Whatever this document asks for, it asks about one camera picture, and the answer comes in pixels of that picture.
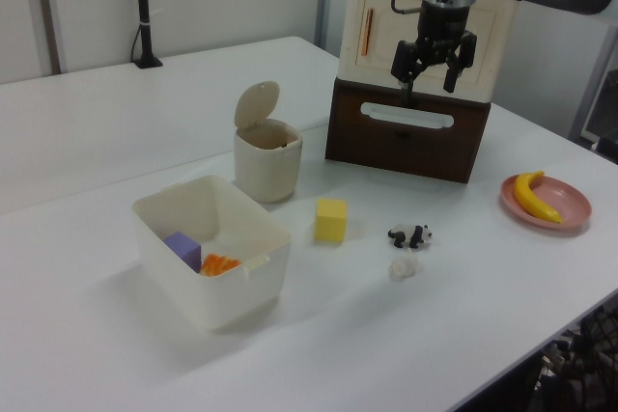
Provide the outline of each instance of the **pink plate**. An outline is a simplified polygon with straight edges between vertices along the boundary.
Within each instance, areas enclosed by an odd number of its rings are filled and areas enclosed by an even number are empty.
[[[532,190],[541,200],[560,213],[563,222],[556,224],[538,219],[524,211],[516,200],[513,194],[516,178],[517,176],[510,176],[502,182],[502,200],[515,215],[530,224],[548,229],[572,229],[584,224],[592,214],[590,202],[579,190],[561,180],[543,176],[531,185]]]

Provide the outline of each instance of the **black stand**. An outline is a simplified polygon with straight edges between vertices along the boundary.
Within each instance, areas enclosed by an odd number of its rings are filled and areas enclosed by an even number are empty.
[[[161,61],[153,54],[151,40],[151,17],[148,0],[137,0],[139,3],[139,28],[142,36],[142,57],[136,60],[135,65],[140,69],[162,67]]]

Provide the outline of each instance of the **drawer handle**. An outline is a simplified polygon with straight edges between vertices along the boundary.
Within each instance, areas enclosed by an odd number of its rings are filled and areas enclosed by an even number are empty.
[[[365,102],[360,105],[360,112],[374,120],[388,123],[399,123],[426,127],[428,129],[442,129],[450,127],[455,120],[451,115],[430,113],[428,111],[411,110],[398,106],[386,106],[377,103]]]
[[[369,36],[371,35],[371,23],[374,20],[374,9],[367,11],[367,18],[365,19],[365,34],[363,36],[363,46],[360,50],[360,56],[366,57],[369,53]]]

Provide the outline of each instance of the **banana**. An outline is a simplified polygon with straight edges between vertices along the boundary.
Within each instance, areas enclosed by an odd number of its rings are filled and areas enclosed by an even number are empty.
[[[562,223],[562,217],[560,217],[558,211],[537,197],[530,188],[530,184],[534,180],[541,178],[544,175],[545,172],[543,171],[520,174],[515,179],[513,193],[515,195],[515,199],[521,207],[529,214],[532,214],[534,217],[539,219],[560,224]]]

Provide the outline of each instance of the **clear plastic object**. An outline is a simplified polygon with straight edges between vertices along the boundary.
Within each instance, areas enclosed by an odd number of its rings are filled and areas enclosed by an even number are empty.
[[[413,277],[418,270],[418,258],[416,253],[407,248],[405,255],[391,262],[388,267],[388,277],[394,282],[402,282],[408,277]]]

